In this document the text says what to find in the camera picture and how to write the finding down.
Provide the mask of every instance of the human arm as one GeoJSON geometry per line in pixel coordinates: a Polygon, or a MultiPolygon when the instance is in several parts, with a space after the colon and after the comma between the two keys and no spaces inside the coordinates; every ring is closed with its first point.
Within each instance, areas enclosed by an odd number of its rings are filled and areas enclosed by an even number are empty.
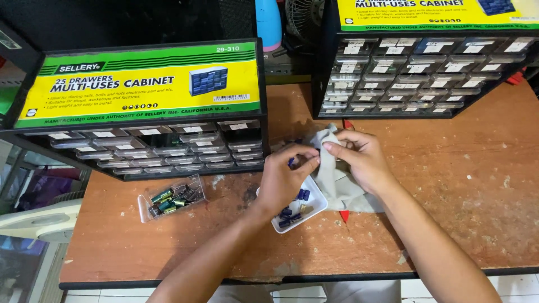
{"type": "Polygon", "coordinates": [[[381,202],[427,289],[439,303],[501,302],[474,261],[391,173],[373,135],[343,130],[326,142],[330,154],[350,164],[360,186],[381,202]]]}
{"type": "Polygon", "coordinates": [[[268,156],[257,199],[237,221],[180,263],[163,279],[147,302],[206,303],[249,242],[292,201],[319,163],[316,149],[297,144],[268,156]],[[307,161],[296,170],[290,170],[288,159],[297,155],[307,161]]]}

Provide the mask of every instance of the hand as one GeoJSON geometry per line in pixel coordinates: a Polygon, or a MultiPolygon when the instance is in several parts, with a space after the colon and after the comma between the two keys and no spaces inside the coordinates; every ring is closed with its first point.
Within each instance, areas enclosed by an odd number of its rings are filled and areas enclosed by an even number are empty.
{"type": "Polygon", "coordinates": [[[255,205],[264,208],[269,216],[277,215],[298,195],[301,184],[320,164],[320,153],[313,147],[291,144],[266,157],[260,192],[255,205]],[[306,162],[295,170],[288,160],[299,156],[306,162]]]}
{"type": "Polygon", "coordinates": [[[378,196],[388,185],[395,182],[398,184],[389,170],[376,136],[353,130],[342,130],[336,133],[336,136],[345,147],[325,142],[324,148],[333,156],[350,164],[354,179],[365,191],[378,196]]]}

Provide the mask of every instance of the cabinet model number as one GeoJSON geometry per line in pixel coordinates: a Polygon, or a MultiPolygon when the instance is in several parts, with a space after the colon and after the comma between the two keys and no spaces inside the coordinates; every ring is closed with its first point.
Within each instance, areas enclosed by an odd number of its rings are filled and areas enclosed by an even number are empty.
{"type": "Polygon", "coordinates": [[[234,51],[239,51],[239,46],[229,46],[229,47],[218,47],[217,48],[218,53],[221,53],[221,52],[234,52],[234,51]]]}

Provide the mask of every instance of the wooden workbench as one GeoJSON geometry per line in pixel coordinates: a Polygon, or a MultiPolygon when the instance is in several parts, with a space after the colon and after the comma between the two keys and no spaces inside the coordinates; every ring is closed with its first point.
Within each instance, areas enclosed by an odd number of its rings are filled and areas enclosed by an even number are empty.
{"type": "MultiPolygon", "coordinates": [[[[272,143],[331,122],[312,121],[308,85],[268,86],[267,95],[272,143]]],[[[539,101],[527,83],[503,84],[452,120],[354,125],[379,136],[397,178],[483,269],[492,269],[487,273],[539,272],[539,101]]],[[[137,196],[163,181],[122,183],[93,172],[60,286],[155,286],[247,208],[260,178],[204,177],[209,203],[143,224],[137,196]]],[[[403,249],[384,214],[351,214],[344,224],[327,211],[284,235],[268,223],[229,278],[411,278],[403,249]]]]}

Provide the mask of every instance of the white plastic tray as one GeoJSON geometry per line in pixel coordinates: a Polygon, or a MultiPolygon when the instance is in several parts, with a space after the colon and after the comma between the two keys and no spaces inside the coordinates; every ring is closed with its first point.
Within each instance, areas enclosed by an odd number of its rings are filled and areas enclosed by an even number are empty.
{"type": "Polygon", "coordinates": [[[305,179],[305,181],[301,185],[301,189],[310,190],[309,200],[307,200],[307,201],[301,201],[301,200],[292,201],[292,203],[290,203],[288,206],[293,211],[294,215],[296,213],[298,213],[301,203],[305,204],[306,206],[312,206],[313,211],[311,211],[310,213],[303,216],[303,219],[301,219],[299,221],[296,221],[296,222],[292,223],[290,226],[285,227],[285,228],[280,228],[279,227],[279,222],[282,221],[281,218],[279,218],[279,217],[273,218],[271,220],[271,224],[273,225],[273,228],[275,228],[276,232],[285,233],[285,232],[291,230],[292,228],[300,225],[301,223],[309,220],[309,218],[313,217],[314,215],[318,214],[319,212],[325,210],[328,207],[328,201],[326,200],[326,198],[324,197],[324,195],[322,194],[322,192],[320,191],[320,189],[318,188],[318,186],[316,185],[316,183],[314,182],[314,180],[313,180],[313,178],[311,176],[308,176],[305,179]]]}

